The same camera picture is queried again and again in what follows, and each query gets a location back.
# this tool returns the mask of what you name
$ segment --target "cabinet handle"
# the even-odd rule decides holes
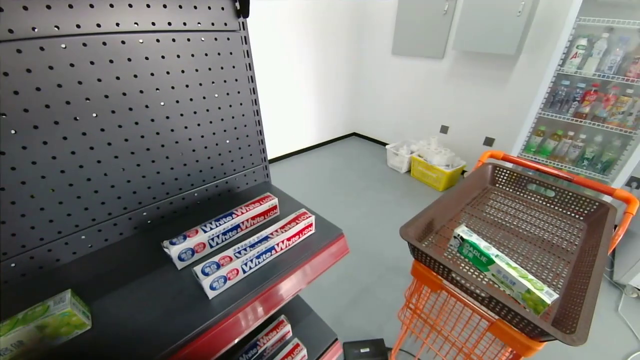
[[[518,15],[517,16],[522,15],[523,11],[524,11],[524,1],[521,1],[520,2],[520,7],[518,8]]]

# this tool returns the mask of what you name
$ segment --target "red shelf edge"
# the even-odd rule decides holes
[[[347,254],[349,254],[347,240],[344,234],[341,234],[314,257],[294,269],[288,276],[283,277],[279,282],[256,296],[252,302],[241,307],[179,350],[171,356],[170,360],[215,359]]]
[[[336,340],[319,360],[336,360],[342,354],[342,343]]]

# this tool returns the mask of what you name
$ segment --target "pegboard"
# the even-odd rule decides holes
[[[0,6],[3,284],[269,180],[232,1]]]

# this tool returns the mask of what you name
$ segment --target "green toothpaste box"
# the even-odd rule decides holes
[[[558,298],[548,286],[464,225],[454,230],[449,246],[457,248],[478,270],[538,316]]]
[[[0,359],[26,357],[90,327],[89,307],[73,291],[64,291],[0,323]]]

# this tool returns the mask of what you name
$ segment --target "black pegboard shelf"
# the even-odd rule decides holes
[[[297,338],[307,348],[307,356],[311,360],[321,359],[322,355],[336,342],[338,336],[324,320],[300,297],[295,296],[286,303],[274,315],[260,324],[227,352],[222,359],[239,359],[242,349],[258,336],[264,329],[271,325],[279,316],[287,317],[291,324],[293,338]]]
[[[0,53],[0,286],[269,181],[235,1],[2,0]]]
[[[1,317],[72,288],[91,307],[93,328],[62,344],[56,355],[108,359],[170,356],[341,236],[338,227],[317,215],[316,233],[209,300],[190,267],[177,270],[160,242],[266,192],[278,197],[280,218],[306,208],[270,183],[255,185],[175,220],[159,222],[148,231],[29,281],[9,285],[3,290]]]

